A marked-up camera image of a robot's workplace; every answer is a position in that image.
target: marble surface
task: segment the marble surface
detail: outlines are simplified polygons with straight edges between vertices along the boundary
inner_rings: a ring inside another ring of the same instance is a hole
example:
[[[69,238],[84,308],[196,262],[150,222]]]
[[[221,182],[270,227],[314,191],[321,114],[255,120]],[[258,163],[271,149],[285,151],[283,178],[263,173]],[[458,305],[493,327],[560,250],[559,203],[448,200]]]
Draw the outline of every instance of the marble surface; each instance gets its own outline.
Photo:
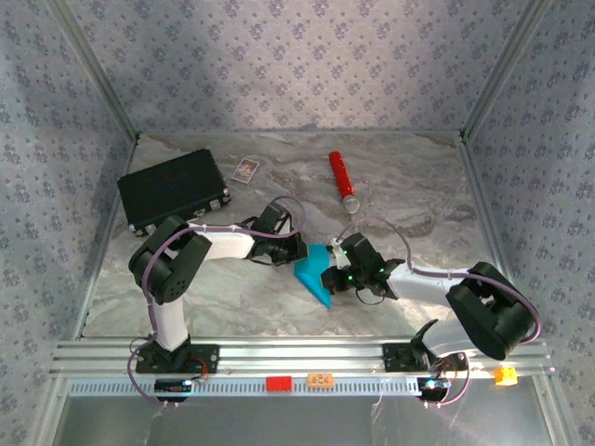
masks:
[[[327,243],[350,221],[327,158],[341,150],[362,204],[356,216],[383,216],[403,228],[417,264],[460,268],[488,257],[455,137],[395,132],[142,136],[130,171],[208,148],[232,202],[201,222],[228,225],[257,216],[276,195],[292,193],[308,212],[306,242]],[[249,185],[231,179],[245,156],[260,162]],[[298,213],[292,203],[287,206]],[[403,244],[391,229],[374,223],[360,230],[385,258],[403,258]],[[120,205],[85,336],[150,331],[144,299],[127,268],[141,244],[128,231]],[[204,263],[184,299],[194,336],[412,335],[428,319],[446,314],[445,308],[409,299],[368,307],[351,292],[334,296],[329,310],[294,278],[292,266],[237,259]]]

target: blue triangular block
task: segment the blue triangular block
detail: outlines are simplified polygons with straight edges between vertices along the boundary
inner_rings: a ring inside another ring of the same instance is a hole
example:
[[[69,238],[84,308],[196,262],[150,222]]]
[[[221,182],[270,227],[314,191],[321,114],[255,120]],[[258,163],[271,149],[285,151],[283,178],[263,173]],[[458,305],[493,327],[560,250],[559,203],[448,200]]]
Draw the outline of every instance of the blue triangular block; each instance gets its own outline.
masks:
[[[323,244],[309,244],[308,257],[294,264],[294,275],[325,307],[331,308],[331,294],[320,275],[329,268],[330,257]]]

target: white arm segment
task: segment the white arm segment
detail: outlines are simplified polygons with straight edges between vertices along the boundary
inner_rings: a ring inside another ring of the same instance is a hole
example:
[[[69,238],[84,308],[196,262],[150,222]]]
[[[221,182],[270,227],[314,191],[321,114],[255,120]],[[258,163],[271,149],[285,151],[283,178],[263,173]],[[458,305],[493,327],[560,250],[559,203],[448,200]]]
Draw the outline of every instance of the white arm segment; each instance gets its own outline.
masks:
[[[438,269],[416,267],[422,271],[452,273],[468,272],[466,269]],[[460,279],[437,279],[422,276],[411,271],[406,264],[399,265],[390,275],[388,285],[394,295],[403,299],[423,300],[429,304],[438,304],[449,307],[446,293],[453,285],[461,283]]]
[[[198,230],[197,233],[213,243],[206,253],[205,261],[215,258],[246,258],[254,245],[254,239],[250,235],[239,232],[204,233]],[[188,338],[188,329],[184,321],[183,299],[179,298],[163,305],[157,305],[153,301],[152,307],[157,322],[155,340],[165,350],[175,350]]]
[[[436,269],[416,267],[428,272],[468,272],[467,269]],[[423,300],[431,304],[450,307],[446,294],[451,286],[461,283],[460,279],[438,279],[412,272],[406,264],[399,265],[390,275],[388,285],[397,297]],[[437,321],[423,336],[423,343],[436,357],[442,358],[459,351],[477,350],[465,329],[451,313],[449,319]]]

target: wall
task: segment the wall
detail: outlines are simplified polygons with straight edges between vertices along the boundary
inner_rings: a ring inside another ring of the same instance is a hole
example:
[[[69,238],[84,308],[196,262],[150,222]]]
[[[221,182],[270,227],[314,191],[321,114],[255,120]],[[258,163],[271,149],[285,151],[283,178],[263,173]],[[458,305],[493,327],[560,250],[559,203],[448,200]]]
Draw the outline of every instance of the wall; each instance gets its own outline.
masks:
[[[593,2],[557,2],[472,142],[586,444],[595,444],[594,48]]]
[[[77,292],[131,149],[46,4],[0,6],[0,444],[21,444],[51,342]]]
[[[72,0],[135,127],[459,129],[525,2]]]

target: black case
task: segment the black case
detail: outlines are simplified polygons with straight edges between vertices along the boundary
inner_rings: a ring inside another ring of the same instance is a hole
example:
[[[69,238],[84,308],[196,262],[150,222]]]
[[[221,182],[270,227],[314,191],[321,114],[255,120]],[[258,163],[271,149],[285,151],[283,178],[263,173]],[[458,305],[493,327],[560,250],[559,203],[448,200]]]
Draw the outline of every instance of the black case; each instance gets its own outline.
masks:
[[[231,200],[207,149],[121,177],[118,189],[131,230],[142,234],[169,216],[190,220]]]

